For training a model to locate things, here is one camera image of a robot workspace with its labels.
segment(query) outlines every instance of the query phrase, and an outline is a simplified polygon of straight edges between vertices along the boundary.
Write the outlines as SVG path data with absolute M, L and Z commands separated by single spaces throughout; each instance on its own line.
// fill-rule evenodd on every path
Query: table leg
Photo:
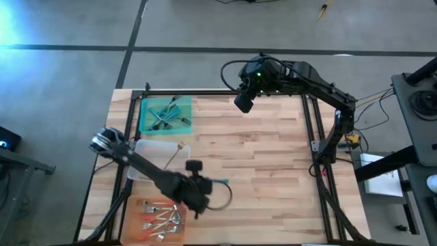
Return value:
M 381 174 L 399 169 L 409 163 L 418 163 L 416 151 L 413 146 L 408 146 L 396 153 L 355 169 L 357 182 L 375 178 Z

